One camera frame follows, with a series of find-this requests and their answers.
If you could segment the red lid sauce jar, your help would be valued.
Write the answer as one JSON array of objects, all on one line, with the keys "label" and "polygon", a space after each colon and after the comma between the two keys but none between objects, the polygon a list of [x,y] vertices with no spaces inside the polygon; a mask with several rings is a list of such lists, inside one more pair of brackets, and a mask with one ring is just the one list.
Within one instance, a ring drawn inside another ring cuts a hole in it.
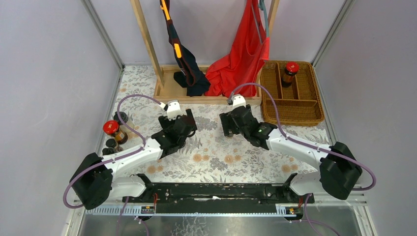
[{"label": "red lid sauce jar", "polygon": [[281,76],[282,87],[287,88],[291,86],[298,71],[299,71],[299,65],[296,62],[290,61],[286,63],[284,67],[284,72]]}]

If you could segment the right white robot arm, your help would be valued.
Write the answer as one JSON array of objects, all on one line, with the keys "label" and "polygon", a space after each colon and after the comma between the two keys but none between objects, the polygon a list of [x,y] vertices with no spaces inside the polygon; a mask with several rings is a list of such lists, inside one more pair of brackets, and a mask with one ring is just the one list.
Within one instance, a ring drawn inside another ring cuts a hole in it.
[{"label": "right white robot arm", "polygon": [[346,200],[363,173],[344,143],[321,145],[282,133],[277,125],[254,118],[250,105],[239,106],[219,117],[226,137],[241,134],[255,147],[289,155],[314,167],[316,172],[295,174],[287,179],[288,187],[299,196],[325,191]]}]

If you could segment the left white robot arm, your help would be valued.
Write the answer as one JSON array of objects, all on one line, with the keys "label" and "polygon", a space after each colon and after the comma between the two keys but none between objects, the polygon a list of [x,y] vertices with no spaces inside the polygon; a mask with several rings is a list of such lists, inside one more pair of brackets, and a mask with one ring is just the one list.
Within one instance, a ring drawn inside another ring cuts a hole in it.
[{"label": "left white robot arm", "polygon": [[144,146],[103,157],[95,152],[88,154],[71,177],[65,194],[73,189],[81,201],[80,206],[88,210],[100,206],[108,198],[141,196],[149,182],[138,175],[123,177],[122,174],[178,152],[197,130],[191,109],[186,109],[184,115],[174,120],[164,116],[158,119],[162,130],[153,134]]}]

